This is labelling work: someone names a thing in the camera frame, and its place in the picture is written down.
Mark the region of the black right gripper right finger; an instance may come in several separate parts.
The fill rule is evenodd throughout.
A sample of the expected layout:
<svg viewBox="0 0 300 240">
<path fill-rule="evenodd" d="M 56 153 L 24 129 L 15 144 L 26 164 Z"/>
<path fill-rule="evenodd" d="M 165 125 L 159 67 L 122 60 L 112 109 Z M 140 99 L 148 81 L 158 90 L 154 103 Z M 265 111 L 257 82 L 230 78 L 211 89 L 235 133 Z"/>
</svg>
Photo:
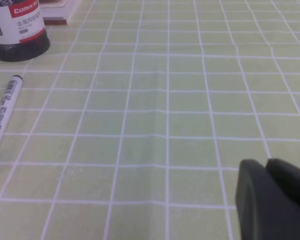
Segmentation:
<svg viewBox="0 0 300 240">
<path fill-rule="evenodd" d="M 265 168 L 284 194 L 300 207 L 300 168 L 279 158 L 269 159 Z"/>
</svg>

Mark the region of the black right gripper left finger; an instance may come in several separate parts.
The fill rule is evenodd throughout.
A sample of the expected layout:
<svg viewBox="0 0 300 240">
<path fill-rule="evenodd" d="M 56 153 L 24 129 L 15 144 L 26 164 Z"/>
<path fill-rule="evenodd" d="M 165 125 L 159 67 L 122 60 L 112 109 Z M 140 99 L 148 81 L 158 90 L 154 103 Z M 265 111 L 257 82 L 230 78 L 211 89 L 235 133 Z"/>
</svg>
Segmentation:
<svg viewBox="0 0 300 240">
<path fill-rule="evenodd" d="M 235 204 L 243 240 L 300 240 L 300 207 L 254 159 L 240 162 Z"/>
</svg>

